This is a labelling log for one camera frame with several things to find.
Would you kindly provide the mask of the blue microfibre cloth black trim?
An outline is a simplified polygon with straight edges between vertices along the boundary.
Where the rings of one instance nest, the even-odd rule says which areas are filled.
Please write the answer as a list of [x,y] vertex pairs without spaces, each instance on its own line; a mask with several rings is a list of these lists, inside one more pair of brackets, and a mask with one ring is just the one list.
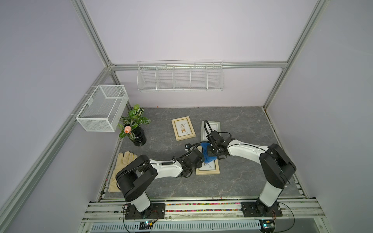
[[217,160],[216,156],[209,156],[208,155],[208,149],[211,147],[210,143],[202,142],[200,144],[200,146],[202,147],[202,154],[204,156],[204,163],[205,164],[209,164],[210,162],[213,162],[213,161]]

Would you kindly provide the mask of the green-grey picture frame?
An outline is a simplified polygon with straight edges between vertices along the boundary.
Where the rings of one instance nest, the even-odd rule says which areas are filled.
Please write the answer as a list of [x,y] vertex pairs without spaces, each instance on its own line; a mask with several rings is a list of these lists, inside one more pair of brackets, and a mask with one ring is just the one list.
[[[220,122],[210,121],[209,124],[210,124],[210,127],[213,131],[220,132]],[[201,141],[202,142],[207,142],[208,141],[207,131],[205,129],[204,121],[202,121],[202,125],[201,125]]]

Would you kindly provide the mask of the light wood picture frame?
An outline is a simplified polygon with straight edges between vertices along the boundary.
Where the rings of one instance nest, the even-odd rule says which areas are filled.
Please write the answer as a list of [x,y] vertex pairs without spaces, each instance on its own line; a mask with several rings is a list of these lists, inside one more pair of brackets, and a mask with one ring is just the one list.
[[203,153],[204,162],[200,168],[196,169],[196,175],[217,175],[220,174],[218,160],[215,157],[208,156],[207,149],[199,146],[198,150]]

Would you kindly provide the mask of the beige picture frame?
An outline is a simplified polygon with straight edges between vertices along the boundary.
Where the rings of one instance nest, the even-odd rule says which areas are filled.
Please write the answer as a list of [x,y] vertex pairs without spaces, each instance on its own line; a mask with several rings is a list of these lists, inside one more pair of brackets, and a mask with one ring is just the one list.
[[193,129],[189,116],[172,119],[172,126],[176,141],[196,137],[196,133]]

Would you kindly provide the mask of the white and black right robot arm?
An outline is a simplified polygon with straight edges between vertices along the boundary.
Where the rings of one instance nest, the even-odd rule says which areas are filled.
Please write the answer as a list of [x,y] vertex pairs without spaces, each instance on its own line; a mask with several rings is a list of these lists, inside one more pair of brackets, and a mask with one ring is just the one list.
[[259,146],[231,137],[224,139],[217,131],[207,133],[207,139],[210,142],[207,147],[209,156],[218,159],[238,156],[261,165],[266,184],[254,204],[254,210],[261,216],[273,213],[277,209],[278,197],[297,170],[285,151],[278,144]]

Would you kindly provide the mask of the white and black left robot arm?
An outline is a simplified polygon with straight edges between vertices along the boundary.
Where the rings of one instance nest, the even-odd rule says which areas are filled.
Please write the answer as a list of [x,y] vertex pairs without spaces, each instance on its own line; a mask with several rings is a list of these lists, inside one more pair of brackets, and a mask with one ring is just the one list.
[[204,155],[198,149],[188,151],[170,161],[156,161],[141,155],[117,173],[116,185],[125,201],[144,215],[153,210],[146,190],[154,180],[168,177],[188,178],[195,169],[202,167],[204,161]]

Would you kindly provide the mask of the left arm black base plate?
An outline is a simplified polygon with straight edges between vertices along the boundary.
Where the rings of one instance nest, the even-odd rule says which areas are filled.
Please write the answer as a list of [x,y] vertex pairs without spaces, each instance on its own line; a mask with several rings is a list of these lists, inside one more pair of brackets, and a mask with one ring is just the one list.
[[151,203],[150,206],[142,212],[139,212],[131,203],[124,208],[124,218],[130,219],[164,219],[166,213],[164,203]]

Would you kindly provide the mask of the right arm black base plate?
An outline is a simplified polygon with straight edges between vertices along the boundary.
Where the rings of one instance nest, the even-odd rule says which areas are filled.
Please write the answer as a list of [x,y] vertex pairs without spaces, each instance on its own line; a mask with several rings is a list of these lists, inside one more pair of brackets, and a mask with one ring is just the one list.
[[280,217],[283,216],[278,202],[267,207],[261,202],[242,202],[241,211],[244,217]]

